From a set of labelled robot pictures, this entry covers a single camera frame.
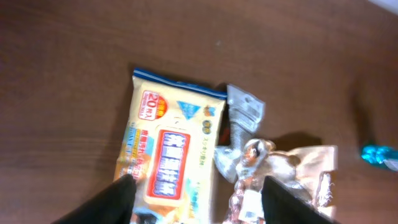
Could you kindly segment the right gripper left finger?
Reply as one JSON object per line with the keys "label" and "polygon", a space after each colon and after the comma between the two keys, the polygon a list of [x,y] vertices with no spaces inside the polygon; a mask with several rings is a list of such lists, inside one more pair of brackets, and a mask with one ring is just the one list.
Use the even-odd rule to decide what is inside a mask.
{"label": "right gripper left finger", "polygon": [[136,181],[126,174],[55,224],[129,224],[136,194]]}

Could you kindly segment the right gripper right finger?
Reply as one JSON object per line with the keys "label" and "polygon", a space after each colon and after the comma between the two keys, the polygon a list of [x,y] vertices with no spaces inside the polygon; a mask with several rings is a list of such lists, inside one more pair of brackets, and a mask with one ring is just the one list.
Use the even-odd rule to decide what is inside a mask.
{"label": "right gripper right finger", "polygon": [[338,224],[295,197],[272,176],[265,177],[261,197],[267,224]]}

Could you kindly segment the beige PanTree snack pouch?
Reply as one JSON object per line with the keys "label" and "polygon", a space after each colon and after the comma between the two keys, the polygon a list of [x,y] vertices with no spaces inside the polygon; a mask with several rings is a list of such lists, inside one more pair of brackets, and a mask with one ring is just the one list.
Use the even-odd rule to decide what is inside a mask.
{"label": "beige PanTree snack pouch", "polygon": [[262,184],[273,177],[293,196],[332,219],[333,175],[338,148],[332,145],[298,147],[278,151],[272,141],[251,139],[238,153],[233,170],[238,178],[224,223],[264,223],[263,210],[256,211]]}

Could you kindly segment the silver foil snack packet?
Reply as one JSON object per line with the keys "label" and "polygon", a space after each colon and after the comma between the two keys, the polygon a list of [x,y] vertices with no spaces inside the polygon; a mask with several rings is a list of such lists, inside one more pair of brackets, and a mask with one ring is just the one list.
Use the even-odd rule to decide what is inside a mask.
{"label": "silver foil snack packet", "polygon": [[236,166],[244,145],[254,137],[265,114],[266,103],[240,89],[227,85],[230,144],[215,148],[214,161],[219,173],[230,183],[236,181]]}

